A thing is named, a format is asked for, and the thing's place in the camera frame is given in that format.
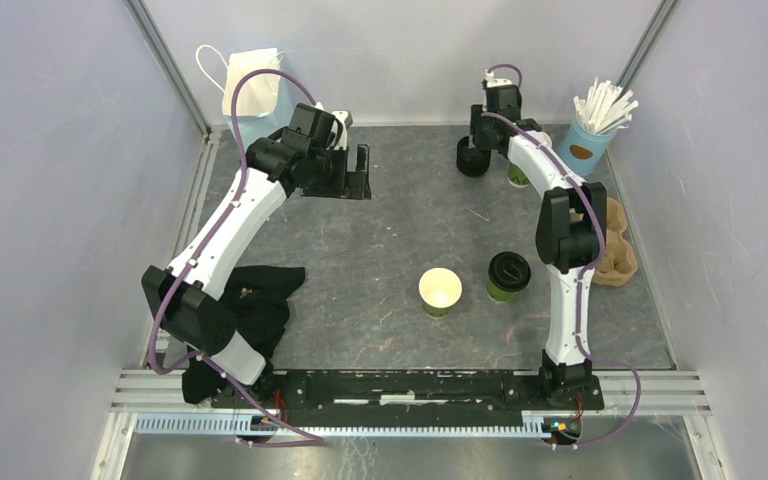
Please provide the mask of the black cup lid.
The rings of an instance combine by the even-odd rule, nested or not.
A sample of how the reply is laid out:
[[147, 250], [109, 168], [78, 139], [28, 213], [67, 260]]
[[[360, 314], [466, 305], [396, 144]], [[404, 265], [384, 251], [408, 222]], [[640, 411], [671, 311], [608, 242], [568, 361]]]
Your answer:
[[527, 260], [512, 251], [496, 254], [488, 264], [488, 278], [495, 288], [509, 293], [520, 292], [531, 281], [532, 271]]

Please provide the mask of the green paper coffee cup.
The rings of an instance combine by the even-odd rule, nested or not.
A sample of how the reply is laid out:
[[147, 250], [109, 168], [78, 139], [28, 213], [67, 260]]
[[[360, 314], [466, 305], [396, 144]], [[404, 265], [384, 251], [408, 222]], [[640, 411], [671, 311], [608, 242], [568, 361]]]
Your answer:
[[495, 283], [492, 279], [489, 279], [486, 284], [486, 291], [488, 296], [497, 303], [507, 303], [515, 298], [519, 290], [510, 290], [503, 288]]

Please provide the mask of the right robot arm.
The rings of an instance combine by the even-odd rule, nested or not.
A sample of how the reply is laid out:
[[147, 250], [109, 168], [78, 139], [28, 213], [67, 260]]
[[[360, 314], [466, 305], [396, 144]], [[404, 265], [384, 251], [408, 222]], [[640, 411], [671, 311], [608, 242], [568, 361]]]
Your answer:
[[499, 153], [541, 197], [535, 248], [550, 279], [550, 328], [533, 395], [562, 408], [596, 387], [587, 342], [589, 292], [607, 246], [607, 192], [570, 171], [521, 117], [522, 96], [509, 80], [482, 82], [485, 100], [470, 110], [468, 136], [456, 146], [458, 170], [479, 177]]

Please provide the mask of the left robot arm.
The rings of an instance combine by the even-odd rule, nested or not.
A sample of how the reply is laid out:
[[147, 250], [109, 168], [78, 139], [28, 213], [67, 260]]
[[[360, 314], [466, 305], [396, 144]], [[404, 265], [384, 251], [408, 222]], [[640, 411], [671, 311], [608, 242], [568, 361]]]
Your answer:
[[237, 380], [235, 392], [250, 407], [272, 399], [274, 381], [220, 298], [258, 230], [294, 192], [370, 198], [369, 148], [350, 150], [352, 122], [347, 110], [298, 104], [287, 126], [245, 147], [245, 166], [191, 243], [167, 267], [148, 267], [141, 279], [154, 330], [165, 330]]

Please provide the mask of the stack of black lids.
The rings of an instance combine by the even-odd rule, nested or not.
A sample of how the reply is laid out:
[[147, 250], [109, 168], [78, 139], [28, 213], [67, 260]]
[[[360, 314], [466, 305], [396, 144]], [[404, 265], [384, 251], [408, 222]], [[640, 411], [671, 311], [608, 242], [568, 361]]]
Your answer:
[[471, 145], [469, 136], [462, 137], [456, 145], [456, 166], [467, 177], [483, 176], [489, 169], [491, 153]]

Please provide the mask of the stack of paper cups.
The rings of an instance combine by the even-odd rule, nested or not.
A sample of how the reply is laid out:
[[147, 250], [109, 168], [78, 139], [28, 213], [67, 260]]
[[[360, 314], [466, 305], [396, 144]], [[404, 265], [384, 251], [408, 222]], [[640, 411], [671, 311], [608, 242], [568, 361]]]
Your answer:
[[[552, 147], [552, 139], [546, 132], [531, 131], [531, 134], [535, 136], [541, 144]], [[507, 170], [508, 183], [515, 188], [526, 188], [529, 186], [530, 181], [525, 173], [513, 163], [508, 164]]]

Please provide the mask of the blue straw holder can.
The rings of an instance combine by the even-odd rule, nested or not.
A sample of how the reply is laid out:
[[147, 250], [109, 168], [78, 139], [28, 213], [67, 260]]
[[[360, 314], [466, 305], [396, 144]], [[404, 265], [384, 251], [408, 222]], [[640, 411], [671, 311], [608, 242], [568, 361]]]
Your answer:
[[587, 177], [594, 172], [615, 136], [616, 131], [606, 134], [590, 132], [579, 120], [575, 120], [554, 150], [570, 171]]

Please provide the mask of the black cloth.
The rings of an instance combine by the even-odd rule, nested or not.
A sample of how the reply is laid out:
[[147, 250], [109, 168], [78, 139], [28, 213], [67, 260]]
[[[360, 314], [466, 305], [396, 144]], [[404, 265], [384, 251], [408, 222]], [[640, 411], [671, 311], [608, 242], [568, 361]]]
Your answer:
[[[305, 279], [303, 267], [236, 267], [219, 300], [235, 317], [238, 333], [263, 355], [267, 369], [290, 319], [288, 299]], [[226, 385], [218, 372], [195, 360], [181, 377], [183, 399], [189, 404], [213, 397]]]

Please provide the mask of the brown pulp cup carrier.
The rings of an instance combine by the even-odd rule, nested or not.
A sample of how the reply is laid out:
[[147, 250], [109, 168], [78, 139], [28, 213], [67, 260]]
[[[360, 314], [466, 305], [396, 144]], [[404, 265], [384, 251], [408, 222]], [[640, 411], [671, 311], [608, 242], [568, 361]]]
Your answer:
[[593, 282], [597, 285], [622, 287], [638, 271], [638, 260], [631, 243], [624, 237], [629, 223], [623, 205], [615, 198], [607, 199], [606, 250], [597, 266]]

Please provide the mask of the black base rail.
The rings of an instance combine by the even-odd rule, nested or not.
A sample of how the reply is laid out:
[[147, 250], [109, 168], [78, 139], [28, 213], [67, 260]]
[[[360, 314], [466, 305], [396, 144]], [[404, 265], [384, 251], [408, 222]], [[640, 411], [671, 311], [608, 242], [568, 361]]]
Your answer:
[[605, 407], [597, 377], [551, 382], [516, 370], [276, 371], [249, 389], [296, 427], [518, 426], [525, 412], [555, 415]]

